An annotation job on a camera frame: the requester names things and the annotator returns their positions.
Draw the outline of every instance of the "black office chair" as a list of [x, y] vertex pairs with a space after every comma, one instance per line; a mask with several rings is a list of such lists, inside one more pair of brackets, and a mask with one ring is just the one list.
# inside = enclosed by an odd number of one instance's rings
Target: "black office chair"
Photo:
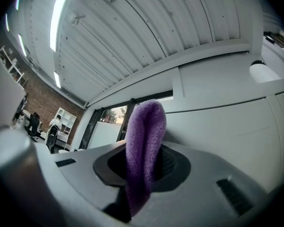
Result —
[[29, 125], [26, 128], [27, 133], [29, 134], [31, 138], [33, 138], [34, 136], [40, 135], [40, 133], [37, 131], [39, 123], [40, 123], [39, 119], [37, 119], [37, 117], [31, 114]]

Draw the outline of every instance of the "ceiling light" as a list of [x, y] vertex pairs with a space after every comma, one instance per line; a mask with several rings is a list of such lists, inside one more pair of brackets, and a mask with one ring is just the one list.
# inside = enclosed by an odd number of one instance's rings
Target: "ceiling light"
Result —
[[8, 23], [8, 14], [5, 14], [5, 25], [6, 25], [6, 29], [9, 31], [9, 23]]
[[19, 1], [20, 0], [16, 0], [16, 9], [19, 10]]
[[26, 56], [27, 56], [27, 53], [25, 52], [25, 48], [24, 48], [23, 41], [22, 41], [22, 36], [21, 36], [21, 35], [18, 35], [18, 37], [19, 37], [19, 42], [20, 42], [20, 45], [21, 45], [22, 52], [23, 52], [23, 54], [24, 54], [25, 57], [26, 57]]
[[53, 74], [55, 75], [55, 80], [56, 80], [57, 87], [58, 87], [58, 88], [61, 88], [60, 79], [59, 79], [58, 73], [54, 71]]
[[56, 52], [58, 24], [65, 1], [66, 0], [56, 0], [55, 5], [53, 7], [53, 16], [52, 16], [51, 33], [50, 33], [50, 47], [55, 52]]

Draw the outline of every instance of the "brick wall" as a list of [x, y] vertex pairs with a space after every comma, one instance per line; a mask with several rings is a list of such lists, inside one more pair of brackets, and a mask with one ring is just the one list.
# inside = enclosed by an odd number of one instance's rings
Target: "brick wall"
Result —
[[24, 76], [28, 79], [24, 86], [28, 95], [28, 101], [25, 109], [30, 113], [36, 112], [40, 115], [40, 121], [42, 122], [41, 129], [43, 131], [46, 132], [48, 130], [48, 125], [55, 117], [59, 107], [77, 117], [67, 142], [68, 144], [71, 144], [84, 110], [44, 83], [22, 60], [21, 56], [6, 37], [5, 32], [0, 31], [0, 48], [4, 45], [6, 48], [11, 48], [13, 50], [14, 53], [11, 56], [11, 59], [17, 58], [17, 67], [22, 73], [25, 73]]

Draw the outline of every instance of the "black window frame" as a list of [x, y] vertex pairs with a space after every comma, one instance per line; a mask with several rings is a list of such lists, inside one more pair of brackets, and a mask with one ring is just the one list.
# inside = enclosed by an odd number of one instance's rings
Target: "black window frame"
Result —
[[124, 140], [124, 138], [125, 138], [128, 121], [129, 121], [130, 116], [133, 113], [133, 109], [136, 106], [136, 104], [142, 103], [144, 101], [151, 100], [151, 99], [161, 99], [161, 98], [166, 98], [166, 97], [170, 97], [170, 96], [173, 96], [173, 90], [169, 90], [169, 91], [165, 91], [165, 92], [161, 92], [161, 93], [156, 93], [156, 94], [152, 94], [152, 95], [149, 95], [149, 96], [143, 96], [143, 97], [139, 97], [139, 98], [132, 98], [130, 101], [125, 101], [125, 102], [122, 102], [122, 103], [119, 103], [119, 104], [115, 104], [115, 105], [111, 105], [111, 106], [108, 106], [108, 107], [102, 107], [100, 109], [96, 109], [94, 111], [91, 119], [89, 120], [89, 122], [94, 121], [95, 123], [92, 126], [92, 130], [89, 134], [89, 139], [88, 139], [88, 141], [87, 141], [87, 143], [86, 143], [86, 145], [84, 146], [83, 149], [87, 149], [89, 142], [90, 142], [90, 139], [91, 139], [91, 136], [92, 136], [92, 134], [95, 130], [96, 124], [97, 124], [97, 122], [100, 121], [105, 110], [127, 106], [127, 111], [125, 113], [124, 120], [122, 122], [120, 131], [119, 131], [119, 134], [118, 134], [118, 137], [117, 137], [117, 140], [116, 140], [116, 142], [118, 142], [120, 140]]

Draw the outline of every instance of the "purple cloth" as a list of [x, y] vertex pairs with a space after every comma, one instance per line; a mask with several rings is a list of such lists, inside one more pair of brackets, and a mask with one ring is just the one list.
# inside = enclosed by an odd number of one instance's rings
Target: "purple cloth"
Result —
[[156, 100], [136, 106], [126, 133], [126, 195], [132, 217], [149, 199], [166, 116]]

